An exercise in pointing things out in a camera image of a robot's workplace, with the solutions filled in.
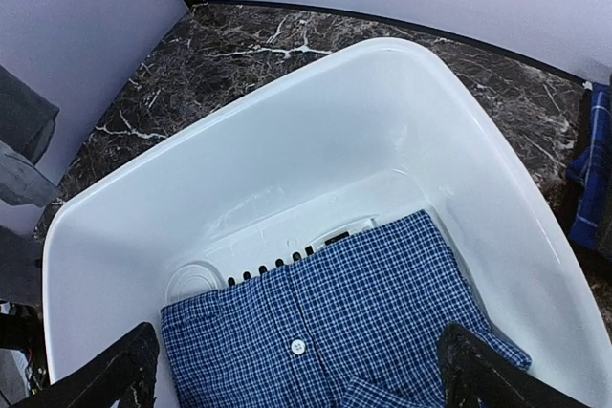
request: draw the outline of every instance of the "plastic laundry basket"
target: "plastic laundry basket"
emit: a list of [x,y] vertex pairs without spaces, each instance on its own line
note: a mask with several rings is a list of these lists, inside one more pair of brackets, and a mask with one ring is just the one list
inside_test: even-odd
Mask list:
[[[52,380],[164,305],[426,209],[531,373],[612,406],[612,350],[536,185],[425,48],[361,42],[245,96],[64,205],[45,245]],[[162,351],[158,406],[177,406]]]

